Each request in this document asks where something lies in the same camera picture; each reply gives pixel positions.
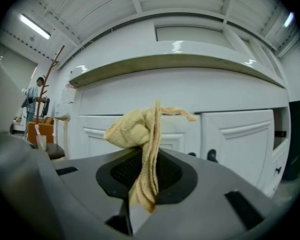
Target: floor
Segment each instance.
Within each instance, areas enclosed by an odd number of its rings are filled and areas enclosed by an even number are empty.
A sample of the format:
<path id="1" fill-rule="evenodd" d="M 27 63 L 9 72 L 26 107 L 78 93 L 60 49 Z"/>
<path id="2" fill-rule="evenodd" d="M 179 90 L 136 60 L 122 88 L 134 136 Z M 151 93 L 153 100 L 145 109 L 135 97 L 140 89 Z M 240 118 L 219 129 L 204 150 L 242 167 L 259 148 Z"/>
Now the floor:
<path id="1" fill-rule="evenodd" d="M 24 133 L 19 133 L 19 132 L 16 132 L 13 134 L 13 136 L 17 136 L 17 137 L 23 137 L 24 136 Z"/>
<path id="2" fill-rule="evenodd" d="M 295 180 L 282 180 L 276 189 L 272 200 L 278 205 L 284 205 L 293 200 L 300 191 L 300 177 Z"/>

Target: black door handle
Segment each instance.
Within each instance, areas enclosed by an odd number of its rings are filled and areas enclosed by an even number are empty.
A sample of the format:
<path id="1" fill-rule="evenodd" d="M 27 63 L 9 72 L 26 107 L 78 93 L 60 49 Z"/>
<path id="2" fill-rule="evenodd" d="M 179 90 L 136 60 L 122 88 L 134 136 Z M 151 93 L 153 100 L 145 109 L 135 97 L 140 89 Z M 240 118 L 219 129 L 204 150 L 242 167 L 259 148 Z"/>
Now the black door handle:
<path id="1" fill-rule="evenodd" d="M 287 137 L 287 132 L 284 130 L 276 130 L 274 132 L 274 137 Z"/>
<path id="2" fill-rule="evenodd" d="M 279 168 L 276 168 L 276 169 L 275 169 L 275 172 L 278 173 L 278 174 L 280 174 L 281 168 L 282 168 L 282 166 L 280 166 Z"/>
<path id="3" fill-rule="evenodd" d="M 207 159 L 211 162 L 218 163 L 218 160 L 216 159 L 217 151 L 215 149 L 210 149 L 208 151 Z"/>

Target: fluorescent light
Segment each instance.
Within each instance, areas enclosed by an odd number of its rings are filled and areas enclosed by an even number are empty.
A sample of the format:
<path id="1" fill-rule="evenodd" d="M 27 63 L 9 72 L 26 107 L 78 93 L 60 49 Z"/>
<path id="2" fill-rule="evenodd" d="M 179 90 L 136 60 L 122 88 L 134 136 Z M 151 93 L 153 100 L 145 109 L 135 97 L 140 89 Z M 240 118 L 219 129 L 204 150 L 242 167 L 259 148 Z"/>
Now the fluorescent light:
<path id="1" fill-rule="evenodd" d="M 34 77 L 34 74 L 35 74 L 36 70 L 37 70 L 37 66 L 35 67 L 35 69 L 34 69 L 34 71 L 32 73 L 31 79 Z"/>
<path id="2" fill-rule="evenodd" d="M 45 30 L 43 30 L 41 27 L 39 27 L 36 23 L 34 23 L 31 19 L 29 19 L 27 16 L 25 15 L 20 15 L 20 20 L 26 24 L 27 26 L 29 26 L 30 28 L 32 28 L 35 32 L 37 32 L 38 34 L 40 34 L 41 36 L 43 36 L 45 39 L 49 39 L 50 38 L 50 34 L 48 32 L 46 32 Z"/>
<path id="3" fill-rule="evenodd" d="M 284 26 L 285 27 L 288 27 L 290 25 L 290 23 L 292 22 L 292 20 L 294 19 L 294 13 L 293 12 L 290 12 L 288 18 L 285 20 L 284 22 Z"/>

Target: white cabinet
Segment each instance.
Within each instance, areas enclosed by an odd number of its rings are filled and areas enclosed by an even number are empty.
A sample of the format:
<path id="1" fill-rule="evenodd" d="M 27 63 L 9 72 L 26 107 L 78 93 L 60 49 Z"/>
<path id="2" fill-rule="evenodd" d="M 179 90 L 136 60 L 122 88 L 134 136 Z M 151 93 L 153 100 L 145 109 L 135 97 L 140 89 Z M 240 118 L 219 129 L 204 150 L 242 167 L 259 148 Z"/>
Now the white cabinet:
<path id="1" fill-rule="evenodd" d="M 104 140 L 104 134 L 120 116 L 116 115 L 80 115 L 75 129 L 77 143 L 71 159 L 104 155 L 121 150 L 121 148 Z M 184 116 L 163 115 L 161 117 L 160 147 L 183 153 L 195 153 L 200 156 L 201 124 L 188 122 Z"/>
<path id="2" fill-rule="evenodd" d="M 272 197 L 281 181 L 289 152 L 289 139 L 286 138 L 272 153 L 264 165 L 262 191 Z"/>
<path id="3" fill-rule="evenodd" d="M 267 157 L 274 146 L 272 110 L 212 112 L 201 114 L 201 157 L 216 150 L 217 161 L 259 189 Z"/>

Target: yellow towel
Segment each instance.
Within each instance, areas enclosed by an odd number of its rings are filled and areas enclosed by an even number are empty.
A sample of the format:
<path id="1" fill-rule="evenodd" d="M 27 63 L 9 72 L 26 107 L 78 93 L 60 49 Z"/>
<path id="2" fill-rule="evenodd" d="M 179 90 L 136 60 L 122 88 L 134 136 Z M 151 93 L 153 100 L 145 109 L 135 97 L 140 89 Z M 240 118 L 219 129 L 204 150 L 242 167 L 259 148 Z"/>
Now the yellow towel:
<path id="1" fill-rule="evenodd" d="M 163 108 L 157 100 L 155 107 L 124 114 L 104 134 L 106 141 L 122 149 L 142 147 L 142 169 L 129 191 L 129 204 L 141 203 L 149 213 L 153 212 L 159 193 L 156 163 L 161 140 L 161 114 L 181 114 L 189 122 L 197 120 L 181 108 Z"/>

